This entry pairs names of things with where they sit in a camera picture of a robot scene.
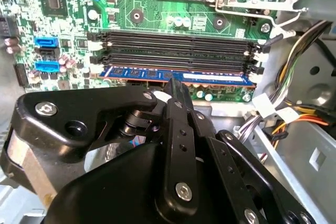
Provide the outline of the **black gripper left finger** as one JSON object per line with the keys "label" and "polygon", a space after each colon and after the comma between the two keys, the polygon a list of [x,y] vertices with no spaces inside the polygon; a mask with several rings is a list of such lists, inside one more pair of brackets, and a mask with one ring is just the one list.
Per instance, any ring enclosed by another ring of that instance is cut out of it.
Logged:
{"label": "black gripper left finger", "polygon": [[70,182],[142,144],[195,150],[194,113],[175,79],[162,98],[142,86],[27,93],[14,105],[1,167],[48,211]]}

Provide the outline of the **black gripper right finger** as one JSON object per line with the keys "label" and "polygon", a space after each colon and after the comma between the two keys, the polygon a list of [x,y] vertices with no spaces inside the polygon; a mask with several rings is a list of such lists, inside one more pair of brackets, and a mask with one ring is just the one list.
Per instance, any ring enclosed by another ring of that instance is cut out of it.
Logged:
{"label": "black gripper right finger", "polygon": [[215,133],[212,122],[195,111],[194,125],[204,162],[210,165],[229,223],[314,223],[313,216],[229,131]]}

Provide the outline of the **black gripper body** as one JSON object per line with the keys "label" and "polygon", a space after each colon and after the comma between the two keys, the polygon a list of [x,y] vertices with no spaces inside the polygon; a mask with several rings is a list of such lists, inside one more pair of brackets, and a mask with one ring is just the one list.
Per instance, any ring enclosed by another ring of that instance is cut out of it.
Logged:
{"label": "black gripper body", "polygon": [[239,223],[190,144],[142,144],[66,185],[44,223]]}

